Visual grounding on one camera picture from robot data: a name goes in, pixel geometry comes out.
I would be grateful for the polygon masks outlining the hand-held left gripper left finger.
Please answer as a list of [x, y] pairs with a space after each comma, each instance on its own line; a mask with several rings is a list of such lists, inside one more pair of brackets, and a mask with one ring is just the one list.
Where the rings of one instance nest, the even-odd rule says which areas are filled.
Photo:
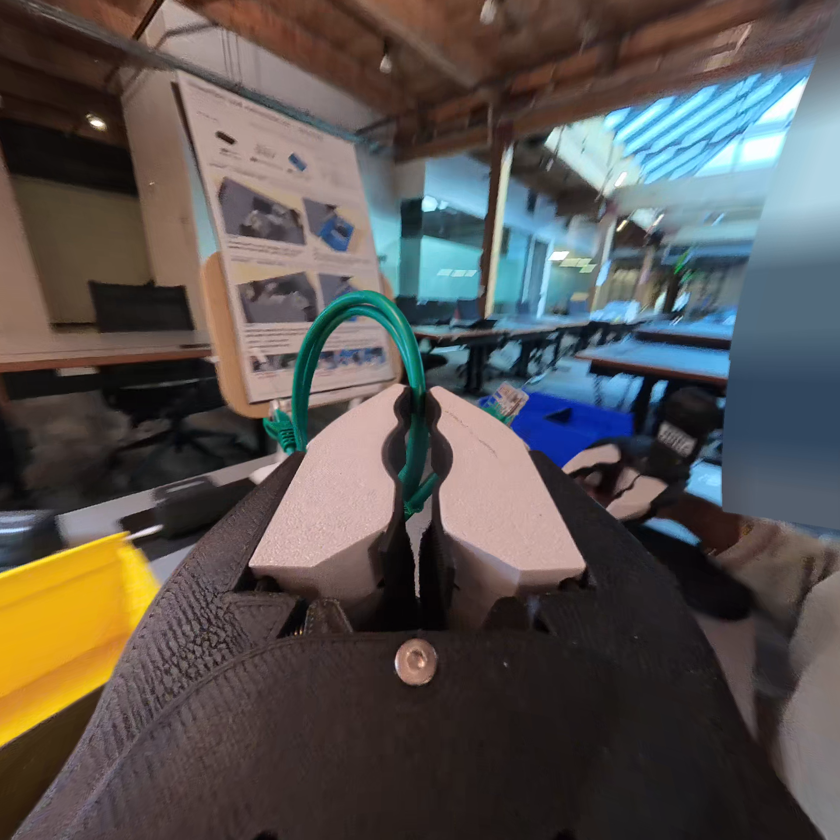
[[354, 627], [418, 627], [406, 532], [405, 465], [412, 393], [401, 384], [344, 412], [295, 467], [248, 567], [282, 592], [336, 601]]

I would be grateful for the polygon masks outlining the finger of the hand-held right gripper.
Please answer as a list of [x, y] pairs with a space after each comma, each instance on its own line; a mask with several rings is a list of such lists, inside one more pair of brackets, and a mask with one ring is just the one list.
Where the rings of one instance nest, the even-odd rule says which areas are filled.
[[618, 521], [643, 521], [672, 507], [684, 490], [684, 478], [663, 481], [647, 475], [620, 475], [605, 510]]
[[568, 476], [590, 474], [601, 471], [623, 461], [623, 451], [615, 443], [600, 443], [583, 449], [563, 466]]

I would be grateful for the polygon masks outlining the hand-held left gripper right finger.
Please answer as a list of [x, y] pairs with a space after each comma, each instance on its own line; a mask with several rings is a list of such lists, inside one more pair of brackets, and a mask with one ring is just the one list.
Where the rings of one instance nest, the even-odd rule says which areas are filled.
[[501, 599], [584, 577], [583, 554], [522, 440], [445, 388], [431, 388], [426, 406], [437, 484], [419, 548], [425, 626], [479, 628]]

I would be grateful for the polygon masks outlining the yellow plastic bin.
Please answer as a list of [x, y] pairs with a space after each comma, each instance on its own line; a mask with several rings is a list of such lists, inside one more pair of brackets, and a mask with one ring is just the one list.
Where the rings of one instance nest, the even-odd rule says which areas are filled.
[[1, 745], [101, 688], [160, 585], [126, 532], [1, 574]]

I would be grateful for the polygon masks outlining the person's right forearm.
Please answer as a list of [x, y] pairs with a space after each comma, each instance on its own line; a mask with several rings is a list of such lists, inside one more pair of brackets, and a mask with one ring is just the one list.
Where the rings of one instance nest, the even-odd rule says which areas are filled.
[[746, 585], [759, 609], [792, 634], [811, 590], [838, 572], [839, 542], [779, 521], [742, 518], [740, 535], [714, 563]]

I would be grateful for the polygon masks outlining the grey desk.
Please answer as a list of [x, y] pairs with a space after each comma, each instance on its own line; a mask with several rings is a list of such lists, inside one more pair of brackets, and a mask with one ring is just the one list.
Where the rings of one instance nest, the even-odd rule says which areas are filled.
[[[275, 466], [275, 457], [267, 456], [201, 476], [219, 486], [238, 484], [245, 487], [258, 484]], [[154, 489], [142, 490], [59, 515], [59, 529], [63, 538], [69, 546], [77, 547], [122, 532], [120, 520], [148, 508]], [[643, 524], [700, 547], [698, 538], [677, 521], [655, 518]], [[738, 708], [751, 729], [755, 729], [762, 714], [767, 712], [772, 716], [777, 713], [776, 701], [766, 699], [758, 685], [759, 623], [765, 619], [770, 622], [771, 620], [759, 612], [758, 604], [754, 600], [751, 617], [735, 623], [720, 621], [693, 610], [692, 612], [718, 657]]]

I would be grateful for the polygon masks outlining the blue plastic bin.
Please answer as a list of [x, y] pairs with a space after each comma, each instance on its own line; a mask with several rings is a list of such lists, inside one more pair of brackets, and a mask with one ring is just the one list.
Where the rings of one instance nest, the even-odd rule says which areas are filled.
[[531, 392], [511, 429], [531, 450], [543, 452], [563, 466], [600, 440], [633, 436], [634, 419], [629, 413]]

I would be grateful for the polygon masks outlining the wooden office table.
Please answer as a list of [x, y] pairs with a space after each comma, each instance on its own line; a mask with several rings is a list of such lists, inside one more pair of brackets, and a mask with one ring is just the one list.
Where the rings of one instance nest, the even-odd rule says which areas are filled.
[[646, 427], [651, 396], [659, 382], [667, 384], [667, 392], [695, 385], [717, 396], [724, 396], [728, 387], [729, 356], [724, 350], [625, 340], [583, 350], [574, 358], [588, 363], [590, 372], [597, 376], [631, 375], [641, 379], [631, 407], [636, 432]]
[[473, 322], [413, 325], [412, 329], [418, 341], [427, 342], [434, 350], [466, 348], [468, 358], [460, 391], [469, 396], [483, 396], [491, 352], [517, 343], [519, 356], [510, 375], [525, 381], [529, 377], [529, 364], [535, 351], [545, 345], [558, 347], [567, 332], [586, 327], [590, 320], [588, 314], [578, 317], [483, 318]]

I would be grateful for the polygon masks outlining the dark grey power adapter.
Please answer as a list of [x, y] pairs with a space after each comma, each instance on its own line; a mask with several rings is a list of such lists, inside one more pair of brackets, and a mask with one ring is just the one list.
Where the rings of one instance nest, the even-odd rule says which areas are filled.
[[177, 539], [215, 524], [240, 498], [236, 485], [201, 476], [152, 491], [150, 506], [120, 520], [135, 539]]

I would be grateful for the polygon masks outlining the black office chair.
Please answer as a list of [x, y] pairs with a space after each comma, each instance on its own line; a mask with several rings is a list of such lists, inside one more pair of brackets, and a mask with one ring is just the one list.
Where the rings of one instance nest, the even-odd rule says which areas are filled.
[[[194, 322], [184, 286], [122, 285], [89, 280], [96, 324], [101, 333], [193, 331]], [[231, 434], [190, 427], [189, 417], [213, 411], [222, 405], [215, 369], [207, 358], [131, 362], [101, 367], [101, 392], [106, 404], [124, 414], [131, 427], [163, 421], [165, 429], [131, 444], [121, 445], [114, 455], [151, 448], [151, 462], [167, 448], [176, 452], [191, 448], [223, 463], [202, 440], [220, 438], [231, 444]]]

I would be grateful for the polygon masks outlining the person's beige sweater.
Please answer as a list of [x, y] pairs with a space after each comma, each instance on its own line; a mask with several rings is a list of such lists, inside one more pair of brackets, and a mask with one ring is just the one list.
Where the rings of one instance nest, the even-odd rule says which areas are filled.
[[759, 690], [777, 703], [775, 766], [825, 838], [839, 838], [839, 582], [805, 598], [793, 634], [759, 623]]

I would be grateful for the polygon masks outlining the grey power box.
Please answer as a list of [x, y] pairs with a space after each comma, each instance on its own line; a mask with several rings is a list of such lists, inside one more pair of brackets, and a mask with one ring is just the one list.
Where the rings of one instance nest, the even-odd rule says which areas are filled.
[[1, 511], [1, 572], [42, 560], [65, 547], [54, 511]]

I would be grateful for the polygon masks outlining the instruction board with wooden frame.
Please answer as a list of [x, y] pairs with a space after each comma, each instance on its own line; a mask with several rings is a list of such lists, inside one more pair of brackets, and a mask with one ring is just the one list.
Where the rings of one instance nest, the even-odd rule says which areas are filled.
[[242, 417], [289, 411], [322, 310], [355, 291], [393, 298], [356, 152], [183, 71], [173, 88], [215, 238], [200, 280], [220, 391]]

